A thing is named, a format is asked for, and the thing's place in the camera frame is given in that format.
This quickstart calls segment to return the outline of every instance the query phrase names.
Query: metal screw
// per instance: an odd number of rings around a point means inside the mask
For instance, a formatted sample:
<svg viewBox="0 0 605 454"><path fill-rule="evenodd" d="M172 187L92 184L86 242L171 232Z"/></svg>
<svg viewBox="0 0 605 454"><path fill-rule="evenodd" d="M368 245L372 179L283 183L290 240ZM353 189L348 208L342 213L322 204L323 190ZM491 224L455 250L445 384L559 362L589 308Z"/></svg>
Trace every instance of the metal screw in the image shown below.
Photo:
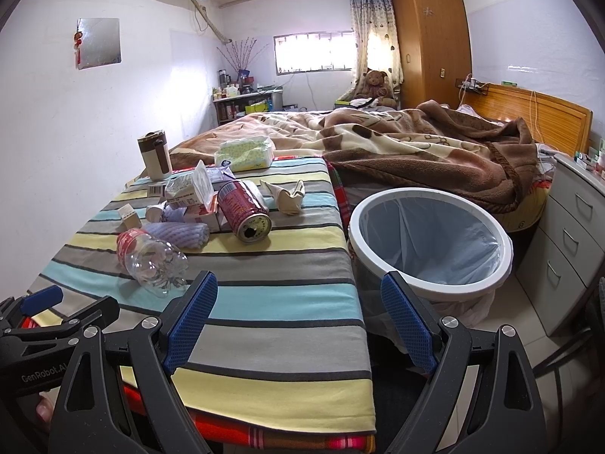
<svg viewBox="0 0 605 454"><path fill-rule="evenodd" d="M508 324L506 324L506 326L502 326L502 332L506 336L514 336L517 334L517 332L515 331L515 328L513 328L512 326L509 326Z"/></svg>
<svg viewBox="0 0 605 454"><path fill-rule="evenodd" d="M151 329L152 327L157 326L158 322L159 321L155 317L146 317L143 319L141 326L143 326L145 329Z"/></svg>
<svg viewBox="0 0 605 454"><path fill-rule="evenodd" d="M458 327L458 319L452 316L446 316L441 319L441 322L445 327Z"/></svg>
<svg viewBox="0 0 605 454"><path fill-rule="evenodd" d="M84 338L92 338L96 334L97 334L97 328L95 328L95 326L87 327L84 330Z"/></svg>

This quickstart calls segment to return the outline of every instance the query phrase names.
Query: red can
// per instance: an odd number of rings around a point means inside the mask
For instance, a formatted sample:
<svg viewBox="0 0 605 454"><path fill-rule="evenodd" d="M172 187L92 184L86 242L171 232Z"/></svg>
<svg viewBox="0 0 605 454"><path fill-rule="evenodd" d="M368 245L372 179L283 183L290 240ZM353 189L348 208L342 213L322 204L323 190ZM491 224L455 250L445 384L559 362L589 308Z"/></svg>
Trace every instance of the red can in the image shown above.
<svg viewBox="0 0 605 454"><path fill-rule="evenodd" d="M231 230L240 241L252 244L267 237L271 231L268 211L242 181L225 184L217 199Z"/></svg>

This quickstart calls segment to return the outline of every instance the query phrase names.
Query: curtain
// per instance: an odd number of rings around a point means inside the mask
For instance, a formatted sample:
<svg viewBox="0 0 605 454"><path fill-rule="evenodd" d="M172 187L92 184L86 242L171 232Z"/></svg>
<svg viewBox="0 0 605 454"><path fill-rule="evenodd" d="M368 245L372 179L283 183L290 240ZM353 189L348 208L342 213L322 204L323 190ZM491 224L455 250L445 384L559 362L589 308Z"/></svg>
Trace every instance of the curtain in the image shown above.
<svg viewBox="0 0 605 454"><path fill-rule="evenodd" d="M367 69L387 73L389 92L403 82L392 0L350 0L357 63L355 85L340 100L351 100L364 87Z"/></svg>

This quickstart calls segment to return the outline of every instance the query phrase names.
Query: blue gripper pad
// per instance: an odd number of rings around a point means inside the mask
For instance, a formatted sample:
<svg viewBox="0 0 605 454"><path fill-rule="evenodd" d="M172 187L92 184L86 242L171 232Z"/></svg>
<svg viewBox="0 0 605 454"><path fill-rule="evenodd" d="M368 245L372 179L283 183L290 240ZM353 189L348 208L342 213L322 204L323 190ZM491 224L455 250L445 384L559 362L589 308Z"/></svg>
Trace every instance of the blue gripper pad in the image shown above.
<svg viewBox="0 0 605 454"><path fill-rule="evenodd" d="M189 360L210 311L217 301L219 284L212 273L208 273L187 308L168 336L168 351L164 359L164 370L172 375L178 367Z"/></svg>
<svg viewBox="0 0 605 454"><path fill-rule="evenodd" d="M25 297L21 301L19 310L24 316L32 317L50 309L52 306L60 304L62 300L63 290L56 285L51 285L44 290L31 294L29 297Z"/></svg>
<svg viewBox="0 0 605 454"><path fill-rule="evenodd" d="M433 374L437 368L437 360L433 353L431 333L403 291L389 275L385 275L382 279L380 296L414 365L424 369L427 374Z"/></svg>

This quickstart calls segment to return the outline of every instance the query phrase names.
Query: wardrobe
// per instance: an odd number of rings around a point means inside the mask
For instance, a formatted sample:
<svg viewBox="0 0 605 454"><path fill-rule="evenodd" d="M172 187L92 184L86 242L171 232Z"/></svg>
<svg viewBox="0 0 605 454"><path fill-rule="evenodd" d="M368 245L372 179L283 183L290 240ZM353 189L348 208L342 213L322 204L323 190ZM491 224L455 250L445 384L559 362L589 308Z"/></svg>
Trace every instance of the wardrobe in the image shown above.
<svg viewBox="0 0 605 454"><path fill-rule="evenodd" d="M392 0L403 67L401 104L429 99L459 105L456 79L471 72L471 43L463 0Z"/></svg>

